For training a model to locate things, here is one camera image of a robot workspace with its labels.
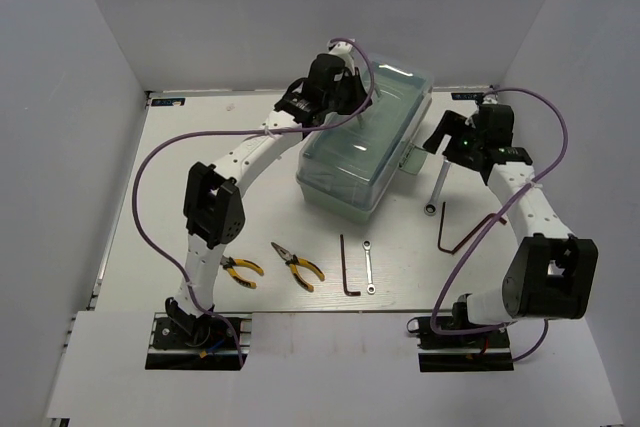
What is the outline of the large brown hex key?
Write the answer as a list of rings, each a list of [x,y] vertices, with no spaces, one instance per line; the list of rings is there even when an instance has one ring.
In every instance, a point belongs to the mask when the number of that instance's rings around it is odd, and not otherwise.
[[[458,253],[476,234],[480,232],[480,230],[493,218],[498,218],[498,222],[505,226],[508,221],[502,217],[498,216],[496,213],[489,213],[483,219],[481,219],[453,248],[446,248],[443,243],[443,233],[445,226],[445,218],[446,218],[446,203],[442,203],[439,226],[438,226],[438,235],[437,235],[437,249],[445,254],[455,255]]]

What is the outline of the green plastic toolbox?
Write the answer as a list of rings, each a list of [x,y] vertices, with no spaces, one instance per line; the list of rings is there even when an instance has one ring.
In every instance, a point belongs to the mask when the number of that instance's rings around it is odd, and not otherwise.
[[[370,219],[428,111],[433,75],[394,58],[370,56],[372,105],[340,127],[312,133],[299,154],[303,198],[357,223]]]

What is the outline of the large silver ratchet wrench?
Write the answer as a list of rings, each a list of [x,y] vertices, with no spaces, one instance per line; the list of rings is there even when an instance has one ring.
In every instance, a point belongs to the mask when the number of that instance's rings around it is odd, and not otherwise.
[[[442,189],[444,187],[444,183],[446,181],[448,172],[450,169],[450,162],[447,159],[444,159],[439,170],[438,176],[436,178],[433,190],[429,197],[429,200],[424,206],[424,213],[427,216],[434,216],[438,210],[439,199],[441,196]]]

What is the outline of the small silver ratchet wrench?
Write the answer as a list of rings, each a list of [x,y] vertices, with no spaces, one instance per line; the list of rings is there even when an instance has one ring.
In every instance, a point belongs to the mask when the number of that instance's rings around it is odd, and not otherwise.
[[[374,295],[376,292],[376,287],[373,279],[373,267],[372,267],[372,257],[371,257],[371,242],[365,240],[362,244],[365,256],[365,267],[366,267],[366,276],[367,276],[367,293],[369,295]]]

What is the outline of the small brown hex key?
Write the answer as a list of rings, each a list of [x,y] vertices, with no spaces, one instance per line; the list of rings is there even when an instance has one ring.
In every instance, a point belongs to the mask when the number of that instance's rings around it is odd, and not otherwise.
[[[346,262],[346,249],[345,249],[345,239],[344,234],[339,235],[340,242],[340,258],[341,258],[341,275],[342,275],[342,287],[344,295],[347,297],[359,297],[361,296],[360,291],[352,291],[348,286],[348,276],[347,276],[347,262]]]

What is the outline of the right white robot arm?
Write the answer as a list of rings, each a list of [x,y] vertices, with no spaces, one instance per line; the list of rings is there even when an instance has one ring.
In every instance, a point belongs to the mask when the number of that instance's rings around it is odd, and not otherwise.
[[[556,215],[528,152],[512,144],[514,123],[503,104],[481,104],[469,117],[448,110],[423,145],[481,175],[501,203],[496,216],[507,218],[518,242],[497,287],[460,296],[449,323],[430,322],[437,335],[466,346],[520,319],[580,319],[593,285],[597,246]]]

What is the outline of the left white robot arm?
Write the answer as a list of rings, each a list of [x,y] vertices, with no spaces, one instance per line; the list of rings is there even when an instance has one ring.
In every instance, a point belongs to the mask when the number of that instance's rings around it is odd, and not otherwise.
[[[215,279],[225,246],[244,227],[242,199],[251,184],[284,152],[320,130],[327,117],[351,116],[370,104],[352,46],[336,42],[313,60],[306,77],[287,88],[258,132],[215,163],[197,162],[190,168],[183,207],[187,278],[165,302],[177,334],[188,345],[202,345],[210,337],[207,314],[214,308]]]

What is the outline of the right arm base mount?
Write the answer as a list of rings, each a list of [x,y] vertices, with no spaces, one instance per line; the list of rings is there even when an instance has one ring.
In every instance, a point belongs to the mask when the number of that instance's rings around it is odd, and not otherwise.
[[[440,336],[430,317],[413,317],[407,333],[418,339],[421,373],[480,373],[514,370],[508,333],[498,330],[474,335]]]

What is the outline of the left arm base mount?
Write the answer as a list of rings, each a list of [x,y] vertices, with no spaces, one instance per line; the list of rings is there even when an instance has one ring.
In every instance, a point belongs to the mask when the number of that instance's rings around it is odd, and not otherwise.
[[[251,316],[229,317],[238,335],[237,348],[231,329],[208,317],[203,328],[189,336],[166,314],[156,314],[152,324],[144,368],[147,371],[227,371],[242,369],[250,351]]]

